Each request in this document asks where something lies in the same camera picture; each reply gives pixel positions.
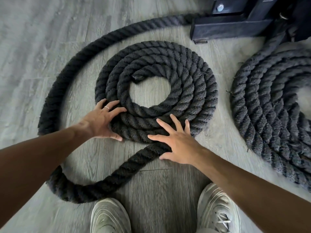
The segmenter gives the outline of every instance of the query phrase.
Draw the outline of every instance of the white sneaker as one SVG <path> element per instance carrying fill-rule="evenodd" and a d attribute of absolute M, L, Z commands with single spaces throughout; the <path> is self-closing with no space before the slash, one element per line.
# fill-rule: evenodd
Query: white sneaker
<path fill-rule="evenodd" d="M 197 232 L 240 233 L 236 204 L 214 183 L 207 185 L 200 195 Z"/>
<path fill-rule="evenodd" d="M 91 233 L 131 233 L 131 223 L 123 205 L 116 199 L 97 202 L 92 211 Z"/>

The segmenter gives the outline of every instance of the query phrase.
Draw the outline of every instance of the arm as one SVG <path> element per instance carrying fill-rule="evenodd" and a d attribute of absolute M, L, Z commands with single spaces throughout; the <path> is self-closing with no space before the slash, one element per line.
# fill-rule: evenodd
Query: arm
<path fill-rule="evenodd" d="M 307 216 L 311 212 L 311 203 L 215 155 L 190 136 L 187 120 L 183 130 L 177 118 L 174 115 L 171 118 L 177 131 L 158 120 L 170 135 L 148 136 L 172 148 L 172 152 L 164 153 L 160 159 L 195 166 L 226 192 L 263 232 L 310 230 Z"/>
<path fill-rule="evenodd" d="M 92 137 L 110 137 L 122 140 L 108 129 L 110 121 L 119 113 L 119 107 L 103 107 L 106 99 L 97 103 L 78 124 L 0 150 L 0 228 L 35 194 L 53 170 L 85 141 Z"/>

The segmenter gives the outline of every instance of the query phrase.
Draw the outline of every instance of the hand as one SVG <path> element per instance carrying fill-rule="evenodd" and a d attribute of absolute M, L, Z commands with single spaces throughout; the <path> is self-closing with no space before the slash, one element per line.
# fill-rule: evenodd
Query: hand
<path fill-rule="evenodd" d="M 122 137 L 111 131 L 108 128 L 108 124 L 119 113 L 126 112 L 127 110 L 124 107 L 118 107 L 109 112 L 109 110 L 117 105 L 120 101 L 111 101 L 105 107 L 103 107 L 105 101 L 106 99 L 99 101 L 95 106 L 95 109 L 89 112 L 77 125 L 74 126 L 82 127 L 90 133 L 91 137 L 109 137 L 118 141 L 122 141 Z"/>
<path fill-rule="evenodd" d="M 162 154 L 160 159 L 169 159 L 177 163 L 193 165 L 192 161 L 194 160 L 194 157 L 200 155 L 200 153 L 206 148 L 201 146 L 190 135 L 190 124 L 188 119 L 185 121 L 186 126 L 185 130 L 183 130 L 178 119 L 173 114 L 171 114 L 170 117 L 176 126 L 176 131 L 161 119 L 157 119 L 158 124 L 169 133 L 169 136 L 148 135 L 148 138 L 153 141 L 164 142 L 171 147 L 172 152 Z"/>

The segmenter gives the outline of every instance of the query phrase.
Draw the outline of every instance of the wooden floor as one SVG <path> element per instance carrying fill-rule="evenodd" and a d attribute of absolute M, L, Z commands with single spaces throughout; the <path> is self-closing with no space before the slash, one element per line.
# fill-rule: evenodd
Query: wooden floor
<path fill-rule="evenodd" d="M 66 62 L 86 44 L 130 23 L 176 13 L 208 11 L 211 0 L 0 0 L 0 148 L 36 137 L 44 99 Z M 222 158 L 311 201 L 311 194 L 276 174 L 251 151 L 235 128 L 229 105 L 231 82 L 240 63 L 258 51 L 263 38 L 220 39 L 194 45 L 190 27 L 157 30 L 110 47 L 75 80 L 63 113 L 63 125 L 77 122 L 93 109 L 95 81 L 105 62 L 124 47 L 165 40 L 197 52 L 212 68 L 219 103 L 208 129 L 197 140 Z M 152 78 L 131 85 L 131 97 L 151 106 L 169 94 L 169 83 Z M 151 96 L 150 91 L 158 92 Z M 302 110 L 311 117 L 311 94 L 300 93 Z M 64 163 L 68 177 L 80 184 L 102 180 L 144 145 L 93 139 Z M 129 213 L 136 233 L 196 231 L 196 205 L 209 183 L 187 165 L 156 160 L 115 193 Z M 0 230 L 3 232 L 88 232 L 94 203 L 76 205 L 54 196 L 43 185 Z M 245 233 L 260 232 L 241 214 Z"/>

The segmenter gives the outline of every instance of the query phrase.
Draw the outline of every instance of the twisted rope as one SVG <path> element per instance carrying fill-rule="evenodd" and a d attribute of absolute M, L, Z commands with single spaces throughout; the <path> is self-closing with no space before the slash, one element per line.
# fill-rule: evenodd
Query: twisted rope
<path fill-rule="evenodd" d="M 95 55 L 114 43 L 152 29 L 187 25 L 196 15 L 177 15 L 151 19 L 113 31 L 90 43 L 78 52 L 57 76 L 43 106 L 39 135 L 59 128 L 60 109 L 69 85 L 80 69 Z M 131 81 L 138 83 L 147 77 L 165 77 L 171 92 L 159 105 L 146 108 L 133 103 L 129 96 Z M 128 46 L 113 56 L 101 70 L 95 87 L 95 101 L 120 100 L 126 113 L 113 119 L 111 129 L 122 137 L 148 143 L 104 180 L 90 185 L 74 184 L 64 175 L 61 166 L 51 174 L 46 184 L 62 200 L 77 204 L 92 202 L 116 191 L 147 163 L 170 148 L 148 139 L 148 134 L 166 134 L 156 122 L 161 118 L 171 124 L 173 113 L 183 123 L 190 121 L 192 135 L 199 134 L 217 104 L 217 84 L 212 70 L 195 52 L 176 43 L 142 42 Z"/>
<path fill-rule="evenodd" d="M 311 51 L 273 54 L 283 37 L 269 40 L 236 73 L 231 109 L 247 147 L 311 191 L 311 121 L 296 102 L 297 91 L 311 86 Z"/>

